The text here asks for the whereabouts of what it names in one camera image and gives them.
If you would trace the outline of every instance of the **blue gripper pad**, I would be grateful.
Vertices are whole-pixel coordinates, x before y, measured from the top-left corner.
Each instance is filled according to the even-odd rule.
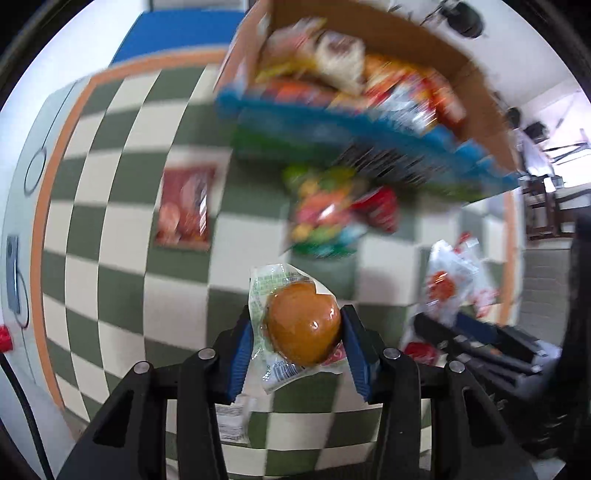
[[[235,331],[232,332],[232,334],[238,334],[236,352],[230,363],[228,380],[228,398],[234,402],[236,396],[242,392],[248,364],[251,361],[254,337],[252,334],[250,315],[247,315],[246,317],[244,315],[241,316],[235,327]]]
[[[343,323],[343,346],[347,353],[349,369],[357,393],[368,401],[372,394],[372,383],[379,368],[379,356],[352,305],[340,310]]]

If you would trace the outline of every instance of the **checkered tablecloth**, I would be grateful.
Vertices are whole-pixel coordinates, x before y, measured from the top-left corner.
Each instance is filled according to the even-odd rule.
[[[99,85],[51,191],[42,260],[51,363],[68,414],[87,423],[137,361],[181,362],[229,329],[247,302],[251,267],[288,261],[353,303],[366,327],[397,345],[415,312],[433,242],[471,231],[500,285],[505,262],[499,198],[461,208],[417,196],[394,235],[368,233],[356,255],[315,260],[285,250],[290,199],[280,166],[232,157],[231,125],[213,106],[217,66],[165,69]],[[154,245],[165,165],[216,163],[209,252]],[[495,306],[491,313],[494,319]],[[249,445],[224,445],[232,478],[283,476],[364,460],[381,408],[364,405],[350,373],[319,374],[266,395],[256,372]],[[422,449],[430,447],[425,408]],[[167,463],[176,467],[176,405]]]

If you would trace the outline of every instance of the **blue surface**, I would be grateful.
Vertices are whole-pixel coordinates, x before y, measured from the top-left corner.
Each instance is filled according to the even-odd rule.
[[[228,45],[244,13],[186,8],[141,14],[111,64],[161,50]]]

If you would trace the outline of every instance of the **packaged bread bun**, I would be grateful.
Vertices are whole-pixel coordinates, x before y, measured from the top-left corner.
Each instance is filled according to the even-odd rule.
[[[290,264],[254,268],[248,310],[252,363],[267,393],[301,377],[347,368],[335,296],[301,270]]]
[[[277,290],[268,301],[265,325],[275,350],[301,367],[321,364],[340,342],[336,300],[317,294],[311,281]]]

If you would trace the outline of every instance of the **cardboard box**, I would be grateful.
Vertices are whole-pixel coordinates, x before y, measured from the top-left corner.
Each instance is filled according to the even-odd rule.
[[[245,91],[257,71],[259,51],[278,28],[305,17],[327,19],[326,28],[363,39],[367,52],[387,54],[444,75],[466,108],[460,140],[473,139],[505,173],[516,169],[508,126],[480,70],[463,53],[425,28],[351,0],[258,0],[240,24],[222,65],[215,91]]]

